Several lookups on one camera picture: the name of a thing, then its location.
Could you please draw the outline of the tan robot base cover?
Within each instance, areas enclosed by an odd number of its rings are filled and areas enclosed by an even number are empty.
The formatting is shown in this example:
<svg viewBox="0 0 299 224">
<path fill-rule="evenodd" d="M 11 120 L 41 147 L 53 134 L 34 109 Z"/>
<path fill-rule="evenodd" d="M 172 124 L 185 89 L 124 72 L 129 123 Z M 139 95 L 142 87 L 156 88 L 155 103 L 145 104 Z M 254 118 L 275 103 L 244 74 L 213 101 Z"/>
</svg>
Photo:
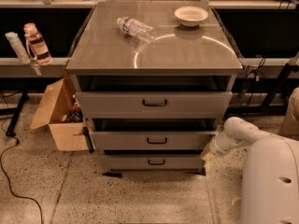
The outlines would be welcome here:
<svg viewBox="0 0 299 224">
<path fill-rule="evenodd" d="M 286 115 L 278 134 L 299 140 L 299 88 L 294 89 L 289 98 Z"/>
</svg>

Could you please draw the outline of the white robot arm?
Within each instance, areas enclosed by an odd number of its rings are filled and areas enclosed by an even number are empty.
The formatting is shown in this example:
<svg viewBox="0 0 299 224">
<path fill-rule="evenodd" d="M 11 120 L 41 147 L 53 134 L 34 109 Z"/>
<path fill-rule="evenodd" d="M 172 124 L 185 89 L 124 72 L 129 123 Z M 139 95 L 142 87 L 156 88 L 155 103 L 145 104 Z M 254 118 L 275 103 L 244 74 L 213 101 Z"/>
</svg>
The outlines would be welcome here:
<svg viewBox="0 0 299 224">
<path fill-rule="evenodd" d="M 244 145 L 249 151 L 242 173 L 241 224 L 299 224 L 299 141 L 231 117 L 201 159 L 212 161 Z"/>
</svg>

